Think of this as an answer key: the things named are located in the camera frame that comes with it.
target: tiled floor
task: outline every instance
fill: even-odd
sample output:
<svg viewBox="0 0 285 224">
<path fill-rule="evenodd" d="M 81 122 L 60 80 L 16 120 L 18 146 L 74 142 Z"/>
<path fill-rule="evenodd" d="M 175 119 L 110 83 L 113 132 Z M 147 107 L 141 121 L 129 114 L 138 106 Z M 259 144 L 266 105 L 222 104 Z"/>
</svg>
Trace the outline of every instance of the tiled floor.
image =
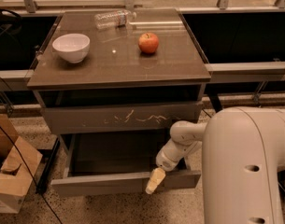
<svg viewBox="0 0 285 224">
<path fill-rule="evenodd" d="M 214 114 L 206 102 L 205 109 L 210 115 Z M 200 121 L 208 120 L 208 115 L 202 112 Z M 11 121 L 18 133 L 36 148 L 52 148 L 56 137 L 50 134 L 41 117 L 11 118 Z M 66 154 L 60 147 L 50 179 L 62 177 L 65 160 Z M 190 161 L 193 169 L 201 170 L 201 150 L 190 156 Z M 40 176 L 42 167 L 43 164 L 36 177 Z M 60 198 L 49 186 L 45 198 L 64 224 L 204 224 L 202 194 L 200 180 L 195 189 L 169 190 L 152 195 L 134 193 Z M 282 203 L 285 218 L 285 201 Z M 0 214 L 0 224 L 9 223 L 55 224 L 59 221 L 32 185 L 18 215 Z"/>
</svg>

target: countertop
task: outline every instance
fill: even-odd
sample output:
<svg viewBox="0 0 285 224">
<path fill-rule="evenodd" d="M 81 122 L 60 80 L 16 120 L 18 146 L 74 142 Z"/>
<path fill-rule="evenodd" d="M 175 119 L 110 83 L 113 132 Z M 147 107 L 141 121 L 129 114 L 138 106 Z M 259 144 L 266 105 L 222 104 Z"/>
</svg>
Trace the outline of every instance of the countertop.
<svg viewBox="0 0 285 224">
<path fill-rule="evenodd" d="M 98 31 L 97 11 L 66 12 L 38 58 L 28 83 L 31 90 L 93 89 L 187 85 L 208 82 L 207 71 L 179 14 L 174 9 L 138 9 L 127 26 Z M 138 38 L 159 36 L 153 55 L 145 55 Z M 51 44 L 60 35 L 81 33 L 91 39 L 87 57 L 78 64 L 62 60 Z"/>
</svg>

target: cardboard box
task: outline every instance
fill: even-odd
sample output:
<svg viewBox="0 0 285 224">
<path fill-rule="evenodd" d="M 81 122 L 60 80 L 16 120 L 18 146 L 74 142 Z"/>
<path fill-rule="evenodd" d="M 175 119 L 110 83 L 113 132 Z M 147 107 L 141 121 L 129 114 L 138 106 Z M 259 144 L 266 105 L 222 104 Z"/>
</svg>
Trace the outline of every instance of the cardboard box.
<svg viewBox="0 0 285 224">
<path fill-rule="evenodd" d="M 8 133 L 32 175 L 35 175 L 42 158 L 41 153 L 18 136 L 6 115 L 0 115 L 0 126 Z M 33 181 L 18 150 L 0 129 L 0 157 L 5 159 L 0 172 L 0 213 L 19 213 Z"/>
</svg>

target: white bowl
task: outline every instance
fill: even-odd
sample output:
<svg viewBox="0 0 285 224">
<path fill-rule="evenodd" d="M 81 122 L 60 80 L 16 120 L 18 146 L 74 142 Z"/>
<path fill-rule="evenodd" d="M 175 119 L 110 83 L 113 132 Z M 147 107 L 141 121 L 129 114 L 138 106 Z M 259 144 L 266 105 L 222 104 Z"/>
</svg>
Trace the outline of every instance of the white bowl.
<svg viewBox="0 0 285 224">
<path fill-rule="evenodd" d="M 87 56 L 90 39 L 83 34 L 62 35 L 54 40 L 53 48 L 69 63 L 79 63 Z"/>
</svg>

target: apple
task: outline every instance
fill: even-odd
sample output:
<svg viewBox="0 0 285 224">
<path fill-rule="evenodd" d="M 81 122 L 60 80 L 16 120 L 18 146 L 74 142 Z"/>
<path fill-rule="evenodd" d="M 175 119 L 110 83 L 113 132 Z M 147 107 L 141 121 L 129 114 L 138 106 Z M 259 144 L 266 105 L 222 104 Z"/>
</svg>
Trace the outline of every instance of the apple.
<svg viewBox="0 0 285 224">
<path fill-rule="evenodd" d="M 139 48 L 147 54 L 154 53 L 159 47 L 159 37 L 154 33 L 145 33 L 139 37 Z"/>
</svg>

